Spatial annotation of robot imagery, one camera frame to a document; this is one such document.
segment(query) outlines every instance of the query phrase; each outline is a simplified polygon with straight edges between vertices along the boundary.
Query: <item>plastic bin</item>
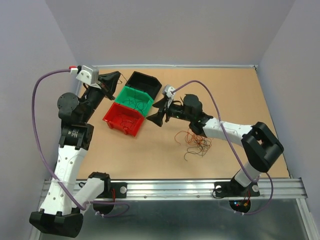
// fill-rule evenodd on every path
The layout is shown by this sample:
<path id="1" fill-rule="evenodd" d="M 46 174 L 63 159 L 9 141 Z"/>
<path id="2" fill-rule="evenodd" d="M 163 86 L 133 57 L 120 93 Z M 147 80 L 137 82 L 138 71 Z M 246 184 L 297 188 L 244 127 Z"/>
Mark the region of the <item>plastic bin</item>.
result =
<path id="1" fill-rule="evenodd" d="M 157 78 L 137 71 L 132 73 L 125 85 L 149 94 L 153 100 L 156 99 L 156 96 L 162 87 L 162 84 Z"/>
<path id="2" fill-rule="evenodd" d="M 118 129 L 135 137 L 145 118 L 138 111 L 114 102 L 102 120 L 111 129 Z"/>
<path id="3" fill-rule="evenodd" d="M 118 97 L 115 99 L 117 104 L 137 110 L 142 116 L 147 116 L 154 100 L 145 92 L 124 86 Z"/>

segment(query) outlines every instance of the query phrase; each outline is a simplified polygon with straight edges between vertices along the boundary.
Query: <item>wall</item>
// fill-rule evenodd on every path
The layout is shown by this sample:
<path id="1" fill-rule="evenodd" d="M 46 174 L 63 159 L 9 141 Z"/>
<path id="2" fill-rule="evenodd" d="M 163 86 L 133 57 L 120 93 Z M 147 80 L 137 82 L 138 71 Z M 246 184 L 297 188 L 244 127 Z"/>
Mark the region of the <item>wall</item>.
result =
<path id="1" fill-rule="evenodd" d="M 320 229 L 320 1 L 297 0 L 258 67 L 289 171 Z"/>
<path id="2" fill-rule="evenodd" d="M 27 240 L 47 171 L 31 123 L 31 95 L 43 74 L 75 59 L 43 0 L 3 1 L 0 8 L 0 239 Z M 40 84 L 36 121 L 44 155 L 57 159 L 60 128 L 57 99 L 74 91 L 67 73 Z"/>
<path id="3" fill-rule="evenodd" d="M 46 0 L 79 64 L 259 63 L 295 0 Z"/>

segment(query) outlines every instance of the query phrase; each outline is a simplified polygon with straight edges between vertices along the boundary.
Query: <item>bolt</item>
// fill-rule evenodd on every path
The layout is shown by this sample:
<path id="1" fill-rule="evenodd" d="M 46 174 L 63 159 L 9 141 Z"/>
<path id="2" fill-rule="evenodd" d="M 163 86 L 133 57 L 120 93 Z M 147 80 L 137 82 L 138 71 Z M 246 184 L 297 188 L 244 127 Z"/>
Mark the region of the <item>bolt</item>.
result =
<path id="1" fill-rule="evenodd" d="M 259 187 L 258 187 L 257 185 L 253 185 L 253 186 L 252 186 L 252 190 L 253 190 L 255 193 L 257 193 L 257 192 L 259 192 Z"/>
<path id="2" fill-rule="evenodd" d="M 125 194 L 127 192 L 127 188 L 125 186 L 120 187 L 120 193 Z"/>

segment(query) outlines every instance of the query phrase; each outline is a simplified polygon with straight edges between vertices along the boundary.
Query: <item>gray floor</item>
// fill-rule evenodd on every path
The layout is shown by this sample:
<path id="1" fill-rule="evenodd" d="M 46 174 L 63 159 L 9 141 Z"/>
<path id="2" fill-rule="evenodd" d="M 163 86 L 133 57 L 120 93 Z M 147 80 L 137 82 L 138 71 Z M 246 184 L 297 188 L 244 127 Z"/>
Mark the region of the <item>gray floor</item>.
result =
<path id="1" fill-rule="evenodd" d="M 265 200 L 252 202 L 265 204 Z M 273 200 L 259 214 L 241 216 L 227 201 L 131 202 L 126 215 L 102 219 L 90 209 L 77 240 L 305 240 L 297 202 Z M 71 238 L 43 234 L 41 240 Z"/>

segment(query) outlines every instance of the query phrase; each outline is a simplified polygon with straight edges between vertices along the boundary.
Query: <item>wooden table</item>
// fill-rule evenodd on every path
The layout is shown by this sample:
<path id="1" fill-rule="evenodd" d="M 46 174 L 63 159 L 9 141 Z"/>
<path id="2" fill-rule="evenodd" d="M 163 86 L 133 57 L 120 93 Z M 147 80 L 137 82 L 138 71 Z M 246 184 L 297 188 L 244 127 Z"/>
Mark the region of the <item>wooden table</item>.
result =
<path id="1" fill-rule="evenodd" d="M 202 81 L 212 92 L 223 121 L 251 125 L 264 122 L 275 133 L 275 129 L 262 93 L 257 74 L 252 68 L 174 68 L 174 69 L 104 69 L 100 74 L 119 70 L 127 79 L 133 71 L 156 77 L 162 86 L 170 84 L 177 88 L 190 80 Z M 118 84 L 114 96 L 124 86 Z M 195 94 L 203 104 L 203 111 L 217 117 L 214 105 L 206 90 L 192 83 L 176 93 L 176 99 L 184 94 Z M 162 98 L 159 93 L 156 101 Z M 188 145 L 184 134 L 189 123 L 171 118 L 162 127 L 145 120 L 136 137 L 124 135 L 110 129 L 102 121 L 113 101 L 104 99 L 89 123 L 94 125 L 89 151 L 83 160 L 78 179 L 86 179 L 92 172 L 109 173 L 112 179 L 203 179 L 232 178 L 240 169 L 228 143 L 213 139 L 212 146 L 203 157 L 184 155 Z M 149 115 L 157 109 L 152 108 Z M 247 161 L 242 147 L 234 145 L 243 163 Z M 289 176 L 283 156 L 269 171 L 272 177 Z"/>

